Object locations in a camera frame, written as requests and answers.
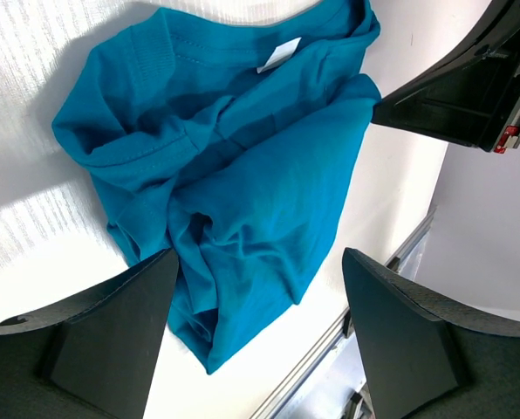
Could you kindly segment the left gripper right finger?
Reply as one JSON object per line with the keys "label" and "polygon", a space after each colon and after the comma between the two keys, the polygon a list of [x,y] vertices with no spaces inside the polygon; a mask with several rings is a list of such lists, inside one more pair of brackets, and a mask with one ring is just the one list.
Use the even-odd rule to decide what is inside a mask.
{"label": "left gripper right finger", "polygon": [[346,296],[378,418],[520,418],[520,321],[345,249]]}

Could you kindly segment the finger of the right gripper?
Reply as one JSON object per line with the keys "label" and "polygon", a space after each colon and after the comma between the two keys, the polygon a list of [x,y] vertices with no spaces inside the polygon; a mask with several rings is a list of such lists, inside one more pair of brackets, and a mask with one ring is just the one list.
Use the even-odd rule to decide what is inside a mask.
{"label": "finger of the right gripper", "polygon": [[488,153],[520,145],[520,1],[493,1],[443,59],[388,94],[372,122]]}

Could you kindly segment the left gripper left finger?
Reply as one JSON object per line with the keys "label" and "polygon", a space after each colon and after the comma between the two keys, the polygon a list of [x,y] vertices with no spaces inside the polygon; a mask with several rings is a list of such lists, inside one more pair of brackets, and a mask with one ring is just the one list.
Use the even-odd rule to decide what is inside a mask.
{"label": "left gripper left finger", "polygon": [[0,418],[141,418],[179,271],[172,250],[0,323]]}

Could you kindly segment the teal blue t shirt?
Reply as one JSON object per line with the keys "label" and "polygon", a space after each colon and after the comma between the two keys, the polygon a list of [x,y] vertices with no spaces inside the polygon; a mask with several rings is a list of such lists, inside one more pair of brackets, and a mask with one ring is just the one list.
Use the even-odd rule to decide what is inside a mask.
{"label": "teal blue t shirt", "polygon": [[380,101],[367,1],[271,26],[158,9],[89,53],[52,123],[129,264],[176,252],[168,325],[208,373],[304,296]]}

